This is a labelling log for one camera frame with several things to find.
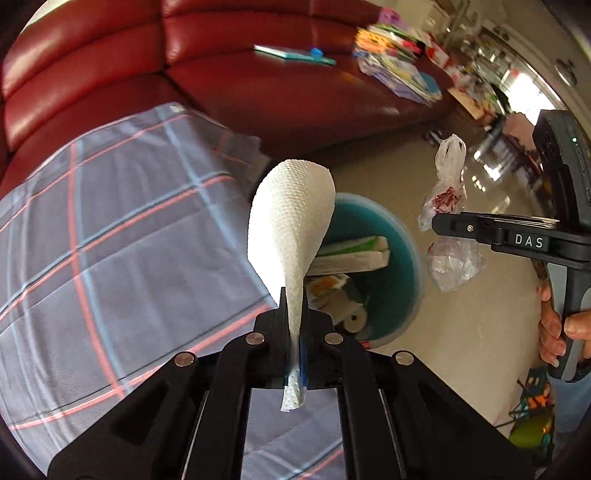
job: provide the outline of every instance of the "plastic bag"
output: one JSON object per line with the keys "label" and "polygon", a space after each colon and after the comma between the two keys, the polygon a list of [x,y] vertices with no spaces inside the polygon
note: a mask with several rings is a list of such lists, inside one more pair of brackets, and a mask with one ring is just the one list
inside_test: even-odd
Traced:
{"label": "plastic bag", "polygon": [[[460,213],[466,202],[462,169],[466,144],[452,135],[439,146],[435,156],[437,184],[423,203],[418,217],[421,231],[431,228],[436,213]],[[478,243],[469,238],[438,236],[427,251],[427,269],[439,290],[449,291],[464,284],[484,268]]]}

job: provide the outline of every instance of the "finger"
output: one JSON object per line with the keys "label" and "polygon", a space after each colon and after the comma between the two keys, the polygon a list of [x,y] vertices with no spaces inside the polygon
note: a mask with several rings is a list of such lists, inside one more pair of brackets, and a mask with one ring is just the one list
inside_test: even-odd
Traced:
{"label": "finger", "polygon": [[560,337],[562,332],[562,322],[560,321],[558,313],[554,311],[549,301],[542,302],[541,322],[550,335],[554,338]]}
{"label": "finger", "polygon": [[564,322],[564,332],[573,340],[591,340],[591,312],[571,315]]}
{"label": "finger", "polygon": [[591,342],[585,342],[583,345],[583,358],[591,358]]}
{"label": "finger", "polygon": [[548,282],[544,282],[544,284],[538,288],[538,292],[542,301],[549,301],[549,299],[552,297],[552,289],[550,288],[550,284]]}
{"label": "finger", "polygon": [[542,345],[541,341],[538,342],[538,351],[540,352],[540,357],[544,362],[550,365],[554,365],[556,368],[558,368],[560,363],[558,362],[556,355],[553,355],[548,350],[546,350],[544,345]]}
{"label": "finger", "polygon": [[566,353],[566,343],[562,338],[554,338],[550,332],[546,330],[544,325],[540,322],[538,324],[538,332],[540,334],[540,341],[544,348],[554,355],[564,355]]}

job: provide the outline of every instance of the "red leather sofa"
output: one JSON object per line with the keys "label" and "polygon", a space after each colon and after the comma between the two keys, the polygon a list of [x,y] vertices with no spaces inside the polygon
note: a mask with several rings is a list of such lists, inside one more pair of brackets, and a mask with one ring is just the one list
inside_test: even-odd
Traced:
{"label": "red leather sofa", "polygon": [[[363,0],[71,0],[18,36],[2,64],[0,197],[78,135],[166,102],[206,112],[262,139],[280,160],[435,119],[358,70]],[[284,61],[254,44],[320,48],[335,67]],[[418,68],[442,91],[451,79]]]}

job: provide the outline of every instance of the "tissue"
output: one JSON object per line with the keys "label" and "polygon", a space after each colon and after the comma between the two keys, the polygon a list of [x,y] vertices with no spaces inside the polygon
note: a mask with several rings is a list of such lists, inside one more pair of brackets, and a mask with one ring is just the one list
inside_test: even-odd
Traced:
{"label": "tissue", "polygon": [[306,396],[300,368],[304,276],[328,230],[335,184],[327,168],[285,160],[263,179],[248,222],[248,260],[279,305],[285,287],[290,331],[289,375],[282,411],[301,407]]}

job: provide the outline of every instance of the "gray plaid fabric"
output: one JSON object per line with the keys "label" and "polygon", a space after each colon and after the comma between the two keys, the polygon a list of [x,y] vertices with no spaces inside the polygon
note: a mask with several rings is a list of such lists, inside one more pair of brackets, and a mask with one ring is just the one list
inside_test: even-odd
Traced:
{"label": "gray plaid fabric", "polygon": [[[258,147],[161,105],[2,199],[0,414],[42,471],[174,352],[217,351],[274,307],[245,251]],[[281,394],[252,396],[243,478],[343,477],[334,392],[292,413]]]}

